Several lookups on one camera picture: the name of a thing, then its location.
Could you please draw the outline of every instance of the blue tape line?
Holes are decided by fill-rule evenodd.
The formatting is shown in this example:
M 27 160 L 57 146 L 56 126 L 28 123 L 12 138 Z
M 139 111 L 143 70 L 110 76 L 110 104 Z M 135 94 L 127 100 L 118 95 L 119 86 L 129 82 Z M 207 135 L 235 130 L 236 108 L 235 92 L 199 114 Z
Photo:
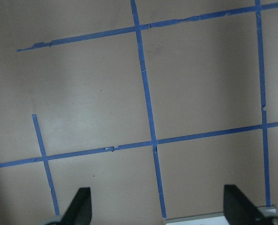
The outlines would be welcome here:
M 59 158 L 84 156 L 84 155 L 90 155 L 90 154 L 96 154 L 96 153 L 102 153 L 102 152 L 109 152 L 109 151 L 114 151 L 114 148 L 113 147 L 108 147 L 108 148 L 100 148 L 100 149 L 75 151 L 75 152 L 69 152 L 69 153 L 62 153 L 62 154 L 47 156 L 47 158 L 48 158 L 48 160 L 52 160 L 52 159 L 59 159 Z
M 273 9 L 273 8 L 278 8 L 278 2 L 261 6 L 261 10 L 267 10 L 267 9 Z
M 124 144 L 119 145 L 115 150 L 122 150 L 122 149 L 132 149 L 132 148 L 139 148 L 139 147 L 145 147 L 145 146 L 151 146 L 152 142 L 138 142 L 133 144 Z
M 154 161 L 154 165 L 155 165 L 156 178 L 157 178 L 157 184 L 158 184 L 159 202 L 160 202 L 161 210 L 162 210 L 162 217 L 167 218 L 166 208 L 165 208 L 165 198 L 164 198 L 164 192 L 163 192 L 163 184 L 162 184 L 162 177 L 161 177 L 161 170 L 160 170 L 159 159 L 158 159 L 157 145 L 153 145 L 152 149 L 153 149 L 153 161 Z
M 278 2 L 261 6 L 262 10 L 273 9 L 273 8 L 278 8 Z M 195 15 L 195 16 L 191 16 L 191 17 L 188 17 L 185 19 L 172 19 L 172 20 L 165 20 L 165 21 L 159 21 L 159 22 L 152 22 L 149 24 L 140 25 L 140 29 L 147 30 L 147 29 L 150 29 L 153 27 L 170 26 L 170 25 L 181 23 L 181 22 L 207 20 L 207 19 L 223 17 L 223 16 L 227 16 L 227 15 L 237 15 L 237 14 L 249 13 L 249 12 L 255 12 L 255 11 L 256 11 L 255 6 L 230 9 L 230 10 L 224 10 L 224 11 L 220 11 L 220 12 Z M 107 36 L 112 36 L 112 35 L 125 34 L 125 33 L 130 33 L 130 32 L 135 32 L 135 27 L 127 27 L 127 28 L 121 28 L 121 29 L 116 29 L 116 30 L 108 30 L 108 31 L 102 31 L 102 32 L 97 32 L 97 33 L 93 33 L 93 34 L 85 34 L 85 35 L 69 37 L 69 38 L 61 38 L 61 39 L 52 40 L 51 42 L 39 42 L 39 43 L 35 43 L 32 47 L 29 47 L 29 48 L 17 49 L 17 52 L 33 50 L 33 49 L 37 49 L 37 48 L 51 47 L 53 45 L 62 45 L 62 44 L 67 44 L 67 43 L 72 43 L 72 42 L 102 38 L 102 37 L 107 37 Z
M 155 128 L 154 128 L 154 121 L 153 121 L 153 114 L 152 114 L 152 107 L 151 107 L 151 98 L 150 98 L 147 71 L 146 71 L 146 65 L 145 65 L 140 22 L 139 22 L 139 17 L 138 17 L 138 12 L 137 12 L 137 8 L 135 5 L 135 1 L 131 0 L 130 2 L 131 2 L 131 8 L 132 8 L 133 17 L 134 17 L 134 23 L 135 23 L 135 34 L 136 34 L 136 38 L 137 38 L 140 67 L 141 67 L 141 73 L 142 73 L 142 79 L 143 79 L 145 100 L 146 100 L 146 105 L 147 105 L 150 135 L 151 135 L 151 140 L 155 141 L 157 138 L 156 138 L 156 134 L 155 134 L 156 132 L 155 132 Z
M 244 8 L 237 8 L 237 9 L 230 9 L 230 10 L 225 10 L 225 11 L 220 11 L 220 12 L 215 12 L 215 13 L 207 13 L 207 14 L 202 14 L 202 15 L 195 15 L 191 16 L 185 19 L 172 19 L 172 20 L 165 20 L 165 21 L 159 21 L 159 22 L 152 22 L 147 24 L 150 28 L 153 27 L 164 27 L 164 26 L 170 26 L 174 24 L 178 24 L 181 22 L 188 22 L 188 21 L 199 21 L 199 20 L 207 20 L 207 19 L 212 19 L 212 18 L 217 18 L 217 17 L 223 17 L 227 15 L 237 15 L 237 14 L 242 14 L 242 13 L 249 13 L 249 12 L 254 12 L 255 7 L 244 7 Z
M 152 142 L 138 142 L 138 143 L 132 143 L 132 144 L 119 145 L 118 147 L 111 146 L 111 147 L 105 147 L 105 148 L 99 148 L 99 149 L 62 153 L 62 154 L 47 156 L 47 159 L 53 160 L 53 159 L 68 158 L 68 157 L 75 157 L 75 156 L 85 156 L 85 155 L 91 155 L 91 154 L 96 154 L 96 153 L 103 153 L 103 152 L 109 152 L 109 151 L 113 152 L 113 151 L 117 151 L 117 150 L 140 148 L 140 147 L 151 146 L 151 145 L 152 145 Z
M 62 45 L 62 44 L 78 42 L 78 41 L 85 41 L 85 40 L 96 39 L 96 38 L 102 38 L 102 37 L 118 35 L 118 34 L 126 34 L 134 31 L 135 31 L 135 27 L 127 27 L 127 28 L 108 30 L 108 31 L 103 31 L 103 32 L 98 32 L 93 34 L 85 34 L 76 37 L 61 38 L 57 40 L 52 40 L 51 42 L 47 42 L 47 43 L 45 42 L 35 43 L 32 47 L 17 49 L 17 52 L 22 52 L 22 51 L 32 50 L 37 48 L 51 47 L 54 45 Z
M 11 162 L 6 162 L 6 163 L 0 163 L 0 168 L 14 166 L 14 165 L 27 164 L 27 163 L 42 162 L 42 161 L 43 161 L 42 157 L 27 158 L 27 159 L 16 160 L 16 161 L 11 161 Z
M 265 192 L 266 205 L 270 206 L 270 178 L 269 178 L 269 157 L 268 157 L 268 131 L 267 131 L 267 113 L 266 113 L 266 91 L 265 91 L 265 69 L 264 69 L 264 50 L 263 50 L 263 33 L 261 18 L 261 1 L 255 0 L 256 6 L 256 30 L 257 45 L 259 58 L 259 75 L 261 91 L 261 111 L 262 111 L 262 132 L 263 132 L 263 154 L 264 154 L 264 175 L 265 175 Z
M 278 122 L 274 122 L 274 123 L 268 123 L 267 124 L 267 128 L 275 128 L 275 127 L 278 127 Z
M 49 187 L 51 189 L 51 196 L 52 196 L 52 199 L 53 199 L 54 212 L 55 212 L 56 215 L 59 215 L 60 210 L 59 210 L 59 206 L 58 206 L 58 200 L 56 198 L 55 188 L 54 188 L 54 185 L 53 185 L 53 178 L 52 178 L 52 175 L 51 175 L 51 172 L 50 172 L 48 159 L 47 159 L 47 156 L 46 156 L 46 151 L 45 151 L 45 147 L 44 147 L 43 138 L 42 138 L 42 135 L 41 135 L 37 115 L 33 114 L 32 115 L 32 120 L 34 122 L 35 130 L 36 130 L 36 134 L 37 134 L 37 138 L 38 138 L 38 143 L 39 143 L 39 147 L 40 147 L 40 151 L 41 151 L 41 154 L 42 154 L 44 167 L 45 167 L 45 171 L 46 171 L 46 175 L 47 175 L 48 184 L 49 184 Z
M 220 136 L 220 135 L 229 135 L 229 134 L 235 134 L 235 133 L 246 132 L 246 131 L 251 131 L 251 130 L 258 130 L 261 128 L 262 128 L 261 125 L 254 125 L 254 126 L 249 126 L 249 127 L 240 127 L 240 128 L 233 128 L 233 129 L 228 129 L 228 130 L 211 131 L 211 132 L 194 134 L 194 135 L 171 137 L 171 138 L 165 138 L 165 139 L 158 140 L 158 144 L 181 142 L 181 141 L 186 141 L 186 140 L 193 140 L 193 139 Z
M 132 13 L 133 13 L 134 24 L 135 24 L 135 35 L 137 38 L 138 54 L 139 54 L 140 67 L 141 67 L 141 73 L 142 73 L 146 106 L 147 106 L 147 114 L 148 114 L 148 120 L 149 120 L 151 141 L 152 141 L 152 143 L 155 143 L 155 144 L 153 144 L 153 149 L 154 149 L 153 158 L 154 158 L 154 163 L 155 163 L 159 200 L 160 200 L 160 205 L 161 205 L 162 217 L 167 218 L 163 186 L 162 186 L 162 179 L 161 179 L 161 172 L 160 172 L 159 160 L 158 160 L 158 152 L 157 152 L 157 144 L 156 144 L 157 138 L 156 138 L 154 121 L 153 121 L 151 98 L 150 98 L 150 91 L 149 91 L 147 71 L 146 71 L 145 58 L 144 58 L 141 26 L 140 26 L 140 22 L 139 22 L 137 7 L 135 5 L 135 0 L 130 0 L 130 5 L 131 5 Z

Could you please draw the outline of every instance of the blue painter's tape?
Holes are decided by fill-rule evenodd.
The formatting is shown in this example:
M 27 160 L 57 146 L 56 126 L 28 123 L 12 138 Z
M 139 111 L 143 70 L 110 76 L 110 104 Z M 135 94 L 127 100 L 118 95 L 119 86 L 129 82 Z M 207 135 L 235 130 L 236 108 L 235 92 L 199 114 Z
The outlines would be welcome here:
M 139 17 L 138 17 L 138 12 L 137 12 L 137 8 L 135 5 L 135 1 L 131 0 L 130 2 L 131 2 L 131 8 L 132 8 L 133 17 L 134 17 L 134 23 L 135 23 L 135 34 L 136 34 L 136 38 L 137 38 L 140 67 L 141 67 L 141 73 L 142 73 L 142 79 L 143 79 L 148 119 L 149 119 L 150 135 L 151 135 L 151 140 L 155 141 L 157 138 L 156 138 L 156 132 L 155 132 L 155 127 L 154 127 L 150 91 L 149 91 L 148 78 L 147 78 L 147 72 L 146 72 L 146 66 L 145 66 L 141 27 L 140 27 L 140 22 L 139 22 Z
M 278 127 L 278 122 L 274 122 L 274 123 L 268 123 L 267 124 L 267 128 L 275 128 L 275 127 Z
M 188 18 L 185 18 L 185 19 L 173 19 L 173 20 L 152 22 L 150 24 L 145 25 L 141 29 L 146 30 L 148 28 L 153 28 L 153 27 L 165 27 L 165 26 L 178 24 L 178 23 L 181 23 L 181 22 L 207 20 L 207 19 L 223 17 L 223 16 L 227 16 L 227 15 L 236 15 L 236 14 L 249 13 L 249 12 L 254 12 L 254 11 L 255 11 L 254 6 L 238 8 L 238 9 L 230 9 L 230 10 L 225 10 L 225 11 L 220 11 L 220 12 L 215 12 L 215 13 L 195 15 L 195 16 L 191 16 L 191 17 L 188 17 Z
M 265 69 L 264 69 L 263 32 L 262 32 L 260 0 L 255 0 L 255 7 L 256 7 L 256 31 L 257 31 L 257 46 L 258 46 L 258 58 L 259 58 L 259 75 L 260 75 L 260 91 L 261 91 L 261 106 L 262 106 L 261 111 L 262 111 L 265 193 L 266 193 L 266 206 L 270 206 L 271 201 L 270 201 L 270 178 L 269 178 L 269 157 L 268 157 L 268 131 L 267 131 L 267 113 L 265 110 L 266 107 Z
M 152 149 L 153 149 L 153 161 L 154 161 L 154 165 L 155 165 L 157 184 L 158 184 L 158 195 L 159 195 L 159 201 L 160 201 L 161 210 L 162 210 L 162 217 L 167 218 L 161 170 L 160 170 L 159 159 L 158 159 L 158 148 L 156 145 L 154 145 L 152 147 Z
M 119 145 L 115 150 L 122 150 L 122 149 L 132 149 L 132 148 L 139 148 L 139 147 L 145 147 L 145 146 L 151 146 L 152 142 L 138 142 L 133 144 L 124 144 Z
M 153 121 L 151 97 L 150 97 L 148 77 L 147 77 L 146 65 L 145 65 L 145 57 L 144 57 L 144 49 L 143 49 L 143 42 L 142 42 L 141 26 L 140 26 L 140 22 L 139 22 L 137 7 L 135 5 L 135 0 L 130 0 L 130 5 L 131 5 L 132 13 L 133 13 L 134 24 L 135 24 L 135 35 L 136 35 L 136 38 L 137 38 L 139 61 L 140 61 L 142 80 L 143 80 L 143 86 L 144 86 L 145 101 L 146 101 L 147 114 L 148 114 L 148 120 L 149 120 L 151 141 L 154 143 L 154 142 L 157 141 L 157 138 L 156 138 L 156 131 L 155 131 L 155 126 L 154 126 L 154 121 Z M 165 201 L 164 201 L 164 193 L 163 193 L 163 187 L 162 187 L 161 172 L 160 172 L 159 160 L 158 160 L 158 151 L 157 151 L 157 145 L 156 144 L 153 145 L 153 149 L 154 149 L 153 158 L 154 158 L 154 164 L 155 164 L 155 170 L 156 170 L 158 193 L 159 193 L 159 200 L 160 200 L 160 205 L 161 205 L 162 217 L 167 218 Z
M 46 151 L 45 151 L 45 147 L 44 147 L 43 138 L 42 138 L 42 135 L 41 135 L 37 115 L 33 114 L 32 115 L 32 120 L 34 122 L 34 126 L 35 126 L 35 130 L 36 130 L 37 139 L 38 139 L 41 154 L 42 154 L 43 157 L 45 157 L 46 156 Z
M 62 153 L 58 155 L 53 156 L 47 156 L 48 160 L 52 159 L 59 159 L 59 158 L 69 158 L 69 157 L 75 157 L 75 156 L 84 156 L 84 155 L 90 155 L 90 154 L 96 154 L 96 153 L 102 153 L 102 152 L 109 152 L 114 151 L 114 147 L 107 147 L 107 148 L 100 148 L 100 149 L 91 149 L 91 150 L 83 150 L 83 151 L 75 151 L 75 152 L 69 152 L 69 153 Z
M 134 31 L 135 31 L 135 27 L 127 27 L 127 28 L 108 30 L 108 31 L 103 31 L 103 32 L 98 32 L 98 33 L 93 33 L 93 34 L 85 34 L 85 35 L 80 35 L 80 36 L 76 36 L 76 37 L 61 38 L 61 39 L 57 39 L 57 40 L 52 40 L 51 42 L 47 42 L 47 43 L 45 43 L 45 42 L 35 43 L 32 47 L 24 48 L 24 49 L 17 49 L 17 52 L 32 50 L 32 49 L 37 49 L 37 48 L 51 47 L 54 45 L 62 45 L 62 44 L 78 42 L 78 41 L 85 41 L 85 40 L 96 39 L 96 38 L 102 38 L 102 37 L 118 35 L 118 34 L 125 34 L 125 33 L 134 32 Z
M 251 130 L 258 130 L 261 128 L 262 128 L 261 125 L 254 125 L 254 126 L 249 126 L 249 127 L 240 127 L 240 128 L 233 128 L 233 129 L 228 129 L 228 130 L 211 131 L 211 132 L 194 134 L 194 135 L 171 137 L 171 138 L 165 138 L 165 139 L 158 140 L 158 144 L 181 142 L 181 141 L 186 141 L 186 140 L 193 140 L 193 139 L 220 136 L 220 135 L 229 135 L 229 134 L 235 134 L 235 133 L 246 132 L 246 131 L 251 131 Z
M 14 165 L 27 164 L 27 163 L 42 162 L 42 161 L 43 161 L 42 157 L 27 158 L 27 159 L 12 161 L 12 162 L 0 163 L 0 168 L 14 166 Z
M 261 6 L 262 10 L 273 9 L 273 8 L 278 8 L 278 2 Z M 207 19 L 223 17 L 223 16 L 227 16 L 227 15 L 237 15 L 237 14 L 249 13 L 249 12 L 255 12 L 255 11 L 256 11 L 256 8 L 254 6 L 230 9 L 230 10 L 225 10 L 225 11 L 220 11 L 220 12 L 195 15 L 195 16 L 191 16 L 191 17 L 188 17 L 185 19 L 172 19 L 172 20 L 165 20 L 165 21 L 159 21 L 159 22 L 152 22 L 150 24 L 140 25 L 140 29 L 147 30 L 147 29 L 150 29 L 153 27 L 170 26 L 170 25 L 181 23 L 181 22 L 207 20 Z M 17 49 L 17 52 L 33 50 L 33 49 L 37 49 L 37 48 L 51 47 L 53 45 L 62 45 L 62 44 L 67 44 L 67 43 L 72 43 L 72 42 L 102 38 L 102 37 L 107 37 L 107 36 L 112 36 L 112 35 L 125 34 L 125 33 L 130 33 L 130 32 L 135 32 L 135 27 L 127 27 L 127 28 L 121 28 L 121 29 L 116 29 L 116 30 L 108 30 L 108 31 L 102 31 L 102 32 L 97 32 L 97 33 L 93 33 L 93 34 L 85 34 L 85 35 L 69 37 L 69 38 L 61 38 L 61 39 L 52 40 L 51 42 L 46 42 L 46 43 L 39 42 L 39 43 L 35 43 L 32 47 L 29 47 L 29 48 Z
M 36 130 L 36 134 L 37 134 L 37 138 L 38 138 L 38 143 L 39 143 L 39 147 L 40 147 L 40 151 L 41 151 L 41 154 L 42 154 L 42 159 L 43 159 L 43 162 L 44 162 L 44 167 L 45 167 L 45 171 L 46 171 L 46 175 L 47 175 L 47 180 L 48 180 L 48 184 L 49 184 L 49 187 L 50 187 L 50 190 L 51 190 L 54 212 L 55 212 L 56 215 L 59 215 L 60 210 L 59 210 L 58 200 L 57 200 L 55 189 L 54 189 L 54 184 L 53 184 L 53 179 L 52 179 L 49 164 L 48 164 L 48 159 L 46 157 L 46 151 L 45 151 L 45 147 L 44 147 L 43 138 L 42 138 L 42 135 L 41 135 L 37 115 L 33 114 L 32 115 L 32 120 L 34 122 L 35 130 Z
M 267 10 L 267 9 L 273 9 L 273 8 L 278 8 L 278 2 L 261 5 L 261 10 Z

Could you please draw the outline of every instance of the beige floor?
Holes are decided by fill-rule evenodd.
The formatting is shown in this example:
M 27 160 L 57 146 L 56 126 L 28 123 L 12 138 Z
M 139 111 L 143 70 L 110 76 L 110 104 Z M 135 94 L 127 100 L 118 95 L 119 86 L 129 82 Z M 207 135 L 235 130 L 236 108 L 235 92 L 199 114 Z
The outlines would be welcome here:
M 277 0 L 262 0 L 262 4 Z M 235 8 L 253 0 L 137 0 L 141 24 Z M 278 122 L 278 8 L 262 11 L 268 123 Z M 143 143 L 49 161 L 60 213 L 92 188 L 93 225 L 159 225 L 150 125 L 136 33 L 24 52 L 17 49 L 133 27 L 129 0 L 0 0 L 0 164 Z M 255 12 L 142 30 L 158 140 L 262 123 Z M 268 129 L 271 203 L 278 211 L 278 127 Z M 222 211 L 234 183 L 265 205 L 262 130 L 158 144 L 168 218 Z M 54 215 L 42 161 L 0 168 L 0 224 Z

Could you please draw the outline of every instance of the floor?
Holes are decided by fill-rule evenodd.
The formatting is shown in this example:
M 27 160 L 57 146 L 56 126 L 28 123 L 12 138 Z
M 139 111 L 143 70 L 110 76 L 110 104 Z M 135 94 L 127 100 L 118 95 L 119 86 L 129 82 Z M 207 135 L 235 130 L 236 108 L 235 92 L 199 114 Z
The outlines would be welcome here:
M 0 224 L 91 187 L 93 225 L 278 211 L 277 0 L 0 0 Z

